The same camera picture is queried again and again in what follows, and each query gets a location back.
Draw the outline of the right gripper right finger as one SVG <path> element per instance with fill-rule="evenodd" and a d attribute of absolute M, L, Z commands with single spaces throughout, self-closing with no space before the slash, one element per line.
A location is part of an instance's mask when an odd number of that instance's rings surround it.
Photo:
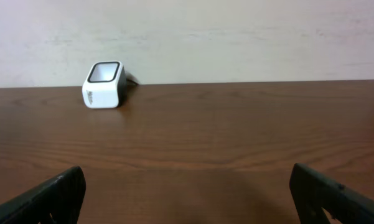
<path fill-rule="evenodd" d="M 328 223 L 325 211 L 340 223 L 374 223 L 373 200 L 304 164 L 294 164 L 289 188 L 301 223 Z"/>

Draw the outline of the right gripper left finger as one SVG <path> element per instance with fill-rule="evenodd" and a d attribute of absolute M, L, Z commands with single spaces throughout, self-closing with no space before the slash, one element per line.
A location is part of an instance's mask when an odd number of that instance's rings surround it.
<path fill-rule="evenodd" d="M 86 192 L 75 166 L 0 205 L 0 223 L 77 223 Z"/>

